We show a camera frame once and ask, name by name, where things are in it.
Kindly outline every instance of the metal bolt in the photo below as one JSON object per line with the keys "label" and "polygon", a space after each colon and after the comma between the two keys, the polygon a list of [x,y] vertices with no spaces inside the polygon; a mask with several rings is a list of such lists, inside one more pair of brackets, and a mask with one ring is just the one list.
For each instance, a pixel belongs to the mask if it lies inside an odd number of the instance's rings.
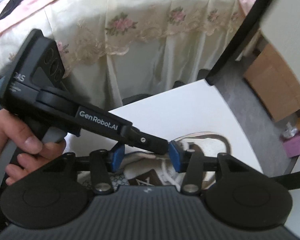
{"label": "metal bolt", "polygon": [[199,188],[195,184],[186,184],[183,186],[183,190],[188,193],[195,193],[199,190]]}
{"label": "metal bolt", "polygon": [[100,192],[105,192],[111,189],[111,186],[108,183],[98,183],[95,185],[95,189]]}

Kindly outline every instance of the black circular disc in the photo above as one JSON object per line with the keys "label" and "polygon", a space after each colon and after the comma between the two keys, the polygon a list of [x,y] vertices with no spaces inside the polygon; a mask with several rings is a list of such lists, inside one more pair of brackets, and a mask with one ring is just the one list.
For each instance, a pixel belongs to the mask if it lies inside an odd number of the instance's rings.
{"label": "black circular disc", "polygon": [[0,198],[3,214],[28,229],[63,225],[76,218],[87,203],[87,190],[57,173],[27,176],[7,187]]}
{"label": "black circular disc", "polygon": [[282,225],[292,208],[287,189],[262,174],[231,173],[210,187],[205,203],[228,225],[265,230]]}

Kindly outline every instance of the black metal frame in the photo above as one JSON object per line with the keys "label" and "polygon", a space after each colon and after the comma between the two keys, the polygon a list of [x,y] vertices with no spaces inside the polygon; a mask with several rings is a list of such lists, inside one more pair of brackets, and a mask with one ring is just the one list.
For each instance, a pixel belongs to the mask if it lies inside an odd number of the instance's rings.
{"label": "black metal frame", "polygon": [[218,79],[217,74],[219,71],[230,59],[237,58],[244,47],[247,46],[253,35],[257,32],[260,19],[266,12],[271,1],[272,0],[256,0],[237,33],[205,78],[209,85],[212,86],[215,84]]}

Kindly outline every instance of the purple box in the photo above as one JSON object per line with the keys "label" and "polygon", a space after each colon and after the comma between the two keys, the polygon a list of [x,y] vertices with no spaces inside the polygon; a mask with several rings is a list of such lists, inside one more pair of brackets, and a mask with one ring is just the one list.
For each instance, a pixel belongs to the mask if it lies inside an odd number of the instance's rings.
{"label": "purple box", "polygon": [[283,143],[288,157],[300,155],[300,134]]}

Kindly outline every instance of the bed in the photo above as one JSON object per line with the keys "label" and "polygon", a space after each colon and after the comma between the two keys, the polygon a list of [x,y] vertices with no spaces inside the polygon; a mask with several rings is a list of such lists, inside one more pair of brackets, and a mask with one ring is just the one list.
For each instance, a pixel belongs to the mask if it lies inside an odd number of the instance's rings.
{"label": "bed", "polygon": [[244,17],[239,0],[56,0],[0,36],[0,75],[38,28],[56,40],[66,87],[113,109],[195,81]]}

